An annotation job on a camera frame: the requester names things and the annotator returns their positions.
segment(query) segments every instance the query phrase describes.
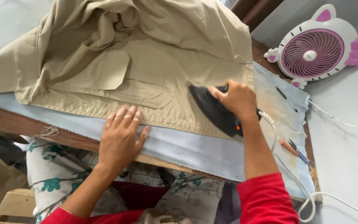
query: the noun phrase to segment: person's left hand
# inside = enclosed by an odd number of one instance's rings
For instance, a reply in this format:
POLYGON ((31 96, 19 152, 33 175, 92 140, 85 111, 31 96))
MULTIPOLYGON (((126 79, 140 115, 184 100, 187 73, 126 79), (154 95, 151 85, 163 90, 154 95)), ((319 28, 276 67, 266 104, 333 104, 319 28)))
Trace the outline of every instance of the person's left hand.
POLYGON ((150 126, 143 128, 136 139, 141 112, 135 106, 125 114, 126 110, 123 106, 106 120, 100 140, 99 167, 121 172, 143 149, 150 126))

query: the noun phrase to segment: hand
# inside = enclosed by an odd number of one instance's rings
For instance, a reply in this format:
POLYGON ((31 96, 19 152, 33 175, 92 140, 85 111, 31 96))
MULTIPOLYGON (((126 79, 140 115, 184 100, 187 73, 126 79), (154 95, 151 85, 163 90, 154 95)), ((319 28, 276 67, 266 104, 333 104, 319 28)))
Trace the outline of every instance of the hand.
POLYGON ((216 87, 208 88, 209 93, 220 100, 236 117, 244 122, 256 116, 256 94, 246 84, 239 84, 233 80, 226 81, 229 85, 227 93, 222 93, 216 87))
POLYGON ((126 110, 123 106, 106 120, 100 140, 98 167, 121 172, 143 149, 150 126, 143 128, 136 139, 141 112, 135 106, 125 115, 126 110))

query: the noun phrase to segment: scissors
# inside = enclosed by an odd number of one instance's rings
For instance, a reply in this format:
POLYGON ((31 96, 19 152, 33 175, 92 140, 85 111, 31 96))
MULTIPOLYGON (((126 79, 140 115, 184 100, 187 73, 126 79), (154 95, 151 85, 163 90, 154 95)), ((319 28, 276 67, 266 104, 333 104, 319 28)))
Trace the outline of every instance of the scissors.
POLYGON ((309 164, 309 160, 306 158, 306 156, 296 147, 295 143, 290 139, 288 142, 291 147, 299 154, 299 157, 306 163, 309 164))

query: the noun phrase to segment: red sleeve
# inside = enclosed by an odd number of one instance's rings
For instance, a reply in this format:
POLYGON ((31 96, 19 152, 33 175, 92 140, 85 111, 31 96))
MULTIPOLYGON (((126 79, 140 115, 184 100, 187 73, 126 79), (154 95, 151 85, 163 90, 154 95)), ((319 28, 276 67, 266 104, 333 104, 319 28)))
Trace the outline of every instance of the red sleeve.
POLYGON ((58 207, 41 224, 127 224, 135 222, 143 210, 80 218, 58 207))
POLYGON ((246 180, 237 185, 241 200, 241 224, 299 223, 281 173, 246 180))

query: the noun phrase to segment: khaki jacket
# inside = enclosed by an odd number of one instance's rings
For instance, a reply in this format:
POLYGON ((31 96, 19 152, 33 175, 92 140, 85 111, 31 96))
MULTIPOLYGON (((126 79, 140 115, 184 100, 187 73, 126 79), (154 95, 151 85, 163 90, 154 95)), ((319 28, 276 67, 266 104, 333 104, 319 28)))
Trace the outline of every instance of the khaki jacket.
POLYGON ((0 93, 106 118, 136 104, 143 124, 227 138, 189 82, 253 87, 248 27, 216 0, 56 0, 41 24, 0 51, 0 93))

